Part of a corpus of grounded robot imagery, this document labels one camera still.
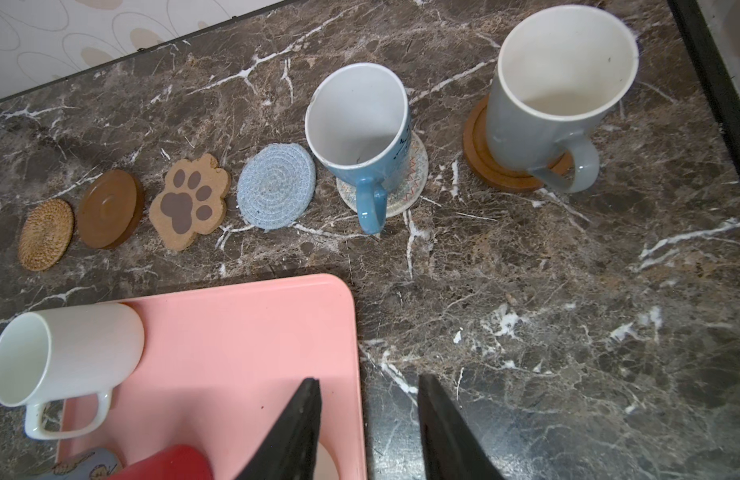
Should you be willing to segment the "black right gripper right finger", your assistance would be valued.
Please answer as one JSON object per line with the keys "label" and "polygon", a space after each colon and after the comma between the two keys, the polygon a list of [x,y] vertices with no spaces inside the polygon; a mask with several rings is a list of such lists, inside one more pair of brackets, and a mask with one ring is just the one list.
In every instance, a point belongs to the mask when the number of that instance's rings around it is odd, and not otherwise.
{"label": "black right gripper right finger", "polygon": [[504,479],[433,374],[419,376],[417,400],[427,479]]}

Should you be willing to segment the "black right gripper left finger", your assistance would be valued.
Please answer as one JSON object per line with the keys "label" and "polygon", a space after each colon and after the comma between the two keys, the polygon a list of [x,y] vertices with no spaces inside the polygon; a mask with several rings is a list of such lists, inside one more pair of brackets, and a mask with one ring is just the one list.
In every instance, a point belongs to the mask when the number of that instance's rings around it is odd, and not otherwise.
{"label": "black right gripper left finger", "polygon": [[312,480],[321,412],[320,381],[306,378],[236,479]]}

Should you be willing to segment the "multicolour woven round coaster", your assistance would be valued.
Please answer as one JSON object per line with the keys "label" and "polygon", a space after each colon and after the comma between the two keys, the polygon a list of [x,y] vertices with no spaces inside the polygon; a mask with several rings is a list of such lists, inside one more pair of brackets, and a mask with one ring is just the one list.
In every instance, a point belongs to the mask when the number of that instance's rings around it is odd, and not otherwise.
{"label": "multicolour woven round coaster", "polygon": [[[385,146],[385,140],[390,140],[391,136],[374,136],[368,140],[368,144],[362,150],[362,153],[377,153],[380,147]],[[409,209],[420,197],[427,182],[429,172],[428,153],[421,138],[416,133],[411,134],[409,141],[408,161],[409,165],[403,177],[398,178],[399,182],[391,190],[387,187],[388,199],[386,218],[391,218],[402,214]],[[344,181],[335,174],[337,190],[343,202],[355,213],[358,212],[356,200],[356,187]]]}

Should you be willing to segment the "cork paw print coaster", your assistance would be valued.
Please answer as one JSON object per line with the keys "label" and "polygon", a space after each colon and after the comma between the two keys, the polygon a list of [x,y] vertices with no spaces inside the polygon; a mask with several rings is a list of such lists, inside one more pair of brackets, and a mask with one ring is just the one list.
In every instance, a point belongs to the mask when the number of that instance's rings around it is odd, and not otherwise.
{"label": "cork paw print coaster", "polygon": [[226,216],[230,186],[230,173],[210,153],[176,162],[149,209],[150,221],[165,247],[182,251],[198,235],[216,230]]}

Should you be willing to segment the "light blue woven coaster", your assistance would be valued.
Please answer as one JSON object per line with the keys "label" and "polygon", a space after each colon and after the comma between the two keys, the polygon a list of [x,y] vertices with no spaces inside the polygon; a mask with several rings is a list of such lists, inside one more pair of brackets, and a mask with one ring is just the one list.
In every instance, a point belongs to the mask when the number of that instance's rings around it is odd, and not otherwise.
{"label": "light blue woven coaster", "polygon": [[243,219],[264,230],[294,223],[307,209],[316,188],[316,166],[302,146],[270,144],[250,159],[237,185]]}

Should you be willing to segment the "dark brown wooden coaster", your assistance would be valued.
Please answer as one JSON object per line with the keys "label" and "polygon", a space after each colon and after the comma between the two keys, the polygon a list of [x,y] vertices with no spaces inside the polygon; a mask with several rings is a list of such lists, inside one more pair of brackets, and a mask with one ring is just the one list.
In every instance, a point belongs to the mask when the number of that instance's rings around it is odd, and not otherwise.
{"label": "dark brown wooden coaster", "polygon": [[81,240],[96,249],[113,249],[129,239],[144,209],[140,181],[121,169],[106,172],[84,195],[77,214]]}

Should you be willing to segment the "brown wooden round coaster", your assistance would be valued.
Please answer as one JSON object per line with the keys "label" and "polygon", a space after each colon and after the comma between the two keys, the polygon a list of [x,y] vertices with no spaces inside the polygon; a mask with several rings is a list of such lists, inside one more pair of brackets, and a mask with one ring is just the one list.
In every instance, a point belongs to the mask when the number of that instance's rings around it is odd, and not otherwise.
{"label": "brown wooden round coaster", "polygon": [[484,97],[463,130],[463,151],[473,172],[486,184],[509,193],[545,186],[527,171],[544,166],[558,176],[574,169],[572,154],[554,144],[554,127],[535,118],[501,94]]}

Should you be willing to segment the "blue floral mug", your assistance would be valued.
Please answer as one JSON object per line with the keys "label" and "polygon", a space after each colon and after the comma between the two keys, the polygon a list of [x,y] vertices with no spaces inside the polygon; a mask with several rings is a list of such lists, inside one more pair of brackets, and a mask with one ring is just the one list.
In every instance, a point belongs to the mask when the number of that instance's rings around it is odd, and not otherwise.
{"label": "blue floral mug", "polygon": [[400,78],[375,63],[336,70],[312,96],[305,133],[320,162],[356,189],[363,231],[380,233],[388,197],[410,169],[410,107]]}

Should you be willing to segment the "grey mug white inside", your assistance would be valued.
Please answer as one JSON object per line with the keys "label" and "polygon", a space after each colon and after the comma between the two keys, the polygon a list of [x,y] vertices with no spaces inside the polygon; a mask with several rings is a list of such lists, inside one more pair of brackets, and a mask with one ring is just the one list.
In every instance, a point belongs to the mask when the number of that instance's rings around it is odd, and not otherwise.
{"label": "grey mug white inside", "polygon": [[493,159],[562,193],[590,188],[600,169],[590,134],[638,66],[635,36],[605,10],[570,4],[527,17],[495,68],[486,113]]}

